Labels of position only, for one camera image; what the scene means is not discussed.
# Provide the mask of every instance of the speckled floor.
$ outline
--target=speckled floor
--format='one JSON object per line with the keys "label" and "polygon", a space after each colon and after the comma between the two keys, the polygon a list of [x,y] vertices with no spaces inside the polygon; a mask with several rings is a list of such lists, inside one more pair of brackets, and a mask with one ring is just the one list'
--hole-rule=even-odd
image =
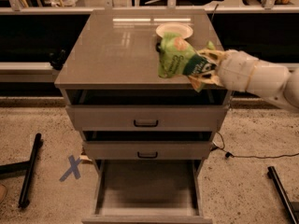
{"label": "speckled floor", "polygon": [[[59,179],[69,168],[68,157],[81,152],[62,98],[0,99],[0,165],[27,161],[36,133],[44,140],[36,162],[30,205],[19,210],[23,173],[1,175],[8,189],[0,203],[2,224],[81,223],[91,213],[97,174],[81,163],[79,179]],[[299,114],[272,106],[232,106],[222,125],[226,150],[234,155],[278,156],[299,152]],[[215,137],[221,146],[221,138]],[[204,217],[215,224],[290,223],[267,167],[275,166],[291,201],[299,201],[299,156],[259,160],[224,158],[213,151],[199,176]]]}

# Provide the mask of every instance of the plate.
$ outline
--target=plate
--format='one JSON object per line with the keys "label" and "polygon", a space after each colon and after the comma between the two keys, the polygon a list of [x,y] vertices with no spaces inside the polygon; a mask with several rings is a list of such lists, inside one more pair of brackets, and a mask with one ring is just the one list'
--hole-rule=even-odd
{"label": "plate", "polygon": [[163,37],[166,32],[181,34],[181,37],[186,39],[192,36],[193,29],[189,25],[179,22],[163,23],[156,29],[156,33],[160,37]]}

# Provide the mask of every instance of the blue tape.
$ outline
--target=blue tape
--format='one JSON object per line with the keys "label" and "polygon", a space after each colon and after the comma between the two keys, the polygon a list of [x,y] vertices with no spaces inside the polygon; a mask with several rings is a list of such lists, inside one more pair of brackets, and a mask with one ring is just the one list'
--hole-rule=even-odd
{"label": "blue tape", "polygon": [[71,163],[71,167],[64,173],[64,175],[59,179],[59,181],[64,182],[72,173],[74,174],[76,179],[81,178],[80,172],[78,171],[78,165],[81,162],[81,159],[78,158],[75,161],[73,155],[68,157],[69,162]]}

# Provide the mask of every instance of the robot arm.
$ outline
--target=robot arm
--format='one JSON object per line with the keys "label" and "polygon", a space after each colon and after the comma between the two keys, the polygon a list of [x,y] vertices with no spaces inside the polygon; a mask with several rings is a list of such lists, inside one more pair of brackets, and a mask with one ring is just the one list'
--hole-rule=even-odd
{"label": "robot arm", "polygon": [[246,91],[282,109],[299,112],[299,68],[291,73],[285,66],[229,50],[216,73],[227,90]]}

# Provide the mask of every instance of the desk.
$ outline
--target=desk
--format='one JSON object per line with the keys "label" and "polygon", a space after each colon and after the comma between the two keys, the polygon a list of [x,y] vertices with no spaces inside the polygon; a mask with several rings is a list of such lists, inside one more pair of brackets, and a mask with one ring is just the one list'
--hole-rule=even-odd
{"label": "desk", "polygon": [[99,9],[55,81],[99,174],[83,223],[212,223],[197,177],[231,93],[158,77],[155,29],[167,21],[188,23],[195,48],[221,49],[203,10]]}

